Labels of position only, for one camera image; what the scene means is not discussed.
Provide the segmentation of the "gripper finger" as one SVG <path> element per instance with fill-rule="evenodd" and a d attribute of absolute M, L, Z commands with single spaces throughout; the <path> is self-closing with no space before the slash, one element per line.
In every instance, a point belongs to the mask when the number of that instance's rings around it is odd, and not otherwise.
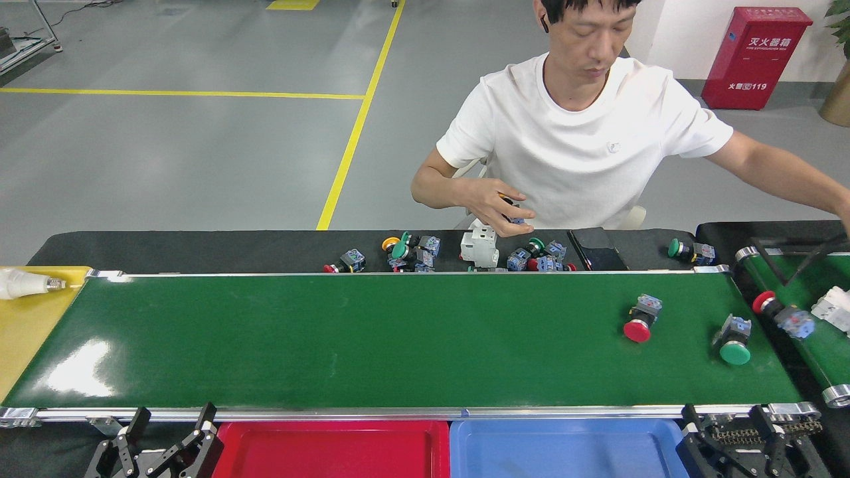
<path fill-rule="evenodd" d="M 689 477 L 728 477 L 730 462 L 723 454 L 722 445 L 705 430 L 695 406 L 686 404 L 682 418 L 683 438 L 676 451 Z"/>
<path fill-rule="evenodd" d="M 767 477 L 829 477 L 829 470 L 811 444 L 810 436 L 822 432 L 820 413 L 774 414 L 753 406 L 749 418 L 763 441 Z"/>
<path fill-rule="evenodd" d="M 214 425 L 216 406 L 207 402 L 193 432 L 163 451 L 143 453 L 143 477 L 211 477 L 224 450 Z"/>
<path fill-rule="evenodd" d="M 151 412 L 141 406 L 133 419 L 115 438 L 101 441 L 89 461 L 85 477 L 145 477 L 141 467 L 140 441 L 151 420 Z"/>

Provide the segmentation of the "person's right hand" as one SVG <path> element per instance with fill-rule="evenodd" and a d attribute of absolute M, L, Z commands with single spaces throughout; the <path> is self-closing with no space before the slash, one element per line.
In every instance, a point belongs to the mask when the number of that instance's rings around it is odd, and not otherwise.
<path fill-rule="evenodd" d="M 464 179 L 464 188 L 460 196 L 461 204 L 467 208 L 482 224 L 492 227 L 500 237 L 512 237 L 532 233 L 535 228 L 528 220 L 535 217 L 535 211 L 508 204 L 506 199 L 513 202 L 523 202 L 526 195 L 516 188 L 510 187 L 500 179 Z M 522 224 L 511 220 L 522 218 Z"/>

